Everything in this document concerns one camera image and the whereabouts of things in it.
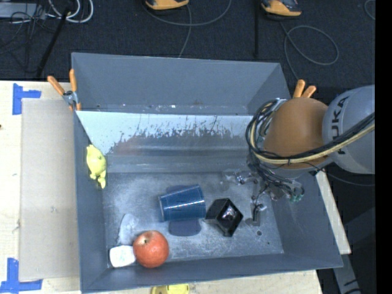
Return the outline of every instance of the apple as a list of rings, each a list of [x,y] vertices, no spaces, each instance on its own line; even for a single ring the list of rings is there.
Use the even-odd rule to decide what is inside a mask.
[[[132,246],[136,261],[146,268],[161,266],[169,255],[166,237],[156,230],[143,232]]]

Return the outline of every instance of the gray bin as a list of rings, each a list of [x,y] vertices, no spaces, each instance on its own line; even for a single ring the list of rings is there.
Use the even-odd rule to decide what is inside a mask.
[[[288,99],[277,63],[72,53],[82,111],[73,117],[83,293],[212,281],[342,266],[316,179],[302,175],[298,203],[272,202],[250,227],[258,184],[228,176],[247,171],[245,127],[264,102]],[[107,186],[89,177],[86,147],[107,158]],[[158,196],[199,184],[207,208],[229,198],[244,215],[232,237],[201,221],[195,236],[172,236]],[[129,220],[123,228],[124,221]],[[114,269],[108,252],[145,230],[168,239],[160,267]]]

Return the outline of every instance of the blue mug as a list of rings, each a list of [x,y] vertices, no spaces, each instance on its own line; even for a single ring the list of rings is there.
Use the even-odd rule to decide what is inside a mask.
[[[160,211],[164,221],[204,219],[206,203],[198,184],[172,186],[167,193],[159,196]]]

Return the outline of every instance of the yellow toy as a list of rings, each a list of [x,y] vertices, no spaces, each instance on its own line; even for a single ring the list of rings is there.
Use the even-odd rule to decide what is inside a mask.
[[[189,284],[161,285],[153,287],[151,294],[189,294]]]
[[[106,186],[106,159],[99,149],[93,145],[87,146],[87,166],[91,174],[90,178],[97,179],[101,188]]]

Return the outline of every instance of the white eraser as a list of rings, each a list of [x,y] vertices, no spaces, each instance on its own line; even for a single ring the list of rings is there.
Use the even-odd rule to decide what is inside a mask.
[[[111,265],[115,268],[125,267],[136,261],[134,248],[130,245],[122,245],[111,248],[109,251]]]

